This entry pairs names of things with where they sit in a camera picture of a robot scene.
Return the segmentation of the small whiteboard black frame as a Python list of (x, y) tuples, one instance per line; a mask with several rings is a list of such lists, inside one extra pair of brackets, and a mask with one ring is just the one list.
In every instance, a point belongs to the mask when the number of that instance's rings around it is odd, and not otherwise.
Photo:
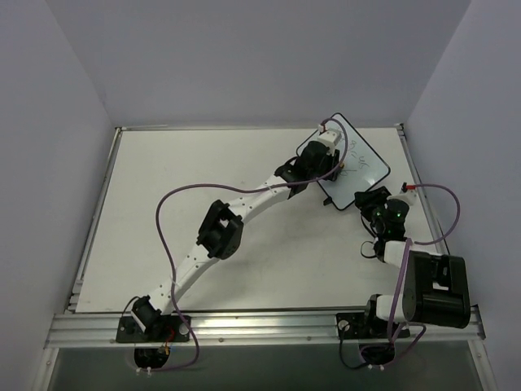
[(340, 153), (344, 152), (345, 139), (338, 122), (346, 129), (347, 155), (337, 180), (322, 180), (318, 185), (336, 209), (345, 210), (355, 202), (355, 192), (376, 187), (391, 173), (391, 168), (343, 114), (337, 112), (332, 118), (335, 121), (329, 121), (326, 128), (340, 133), (341, 139), (336, 146)]

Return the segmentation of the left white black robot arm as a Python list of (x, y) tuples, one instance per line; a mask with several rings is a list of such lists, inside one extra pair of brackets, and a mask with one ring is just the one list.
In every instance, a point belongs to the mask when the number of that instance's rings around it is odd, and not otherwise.
[[(164, 331), (164, 320), (179, 312), (177, 299), (213, 264), (225, 260), (238, 250), (243, 228), (254, 217), (271, 206), (289, 200), (304, 191), (310, 183), (334, 181), (343, 168), (347, 151), (337, 143), (310, 141), (299, 156), (276, 168), (261, 186), (251, 190), (228, 185), (200, 183), (174, 189), (164, 195), (155, 209), (155, 227), (171, 266), (171, 278), (161, 283), (151, 295), (138, 298), (132, 307), (135, 332), (145, 341), (158, 340)], [(197, 188), (219, 188), (239, 193), (230, 202), (214, 201), (199, 229), (194, 247), (176, 266), (160, 226), (160, 212), (166, 200), (179, 192)]]

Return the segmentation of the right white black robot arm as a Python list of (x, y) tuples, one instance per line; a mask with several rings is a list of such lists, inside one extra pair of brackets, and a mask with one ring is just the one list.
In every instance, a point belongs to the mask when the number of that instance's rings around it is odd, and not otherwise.
[(393, 294), (374, 294), (367, 301), (361, 325), (371, 336), (401, 323), (463, 329), (470, 322), (465, 260), (425, 249), (444, 241), (445, 235), (421, 242), (406, 234), (406, 217), (422, 187), (405, 182), (397, 195), (386, 187), (354, 194), (354, 205), (374, 238), (374, 258), (398, 269)]

